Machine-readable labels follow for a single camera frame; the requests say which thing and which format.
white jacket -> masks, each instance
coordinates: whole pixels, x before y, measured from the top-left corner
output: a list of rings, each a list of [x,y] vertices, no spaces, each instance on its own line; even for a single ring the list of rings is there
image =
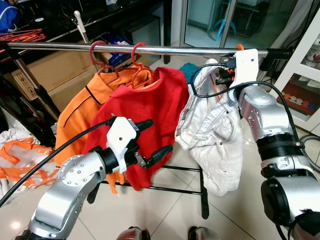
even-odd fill
[[[205,64],[218,63],[209,59]],[[217,67],[203,68],[194,81],[197,94],[214,94],[210,77],[215,81]],[[225,85],[218,85],[220,92]],[[238,189],[243,150],[240,115],[236,103],[227,93],[217,97],[199,98],[190,92],[188,102],[180,114],[175,140],[203,170],[204,186],[211,193],[222,196]]]

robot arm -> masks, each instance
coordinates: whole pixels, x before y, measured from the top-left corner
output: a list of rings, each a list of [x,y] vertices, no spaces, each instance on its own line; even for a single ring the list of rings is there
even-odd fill
[[[286,111],[258,86],[238,95],[240,113],[251,127],[261,157],[261,186],[266,216],[276,225],[293,228],[294,239],[320,238],[320,183],[301,143],[293,136]]]
[[[95,147],[88,154],[69,158],[59,170],[59,177],[41,198],[28,225],[16,240],[65,240],[71,233],[87,198],[93,203],[99,184],[106,174],[124,173],[127,166],[139,164],[149,168],[158,163],[172,146],[164,146],[149,159],[138,153],[140,132],[151,127],[152,120],[133,123],[114,117],[107,134],[108,148]]]

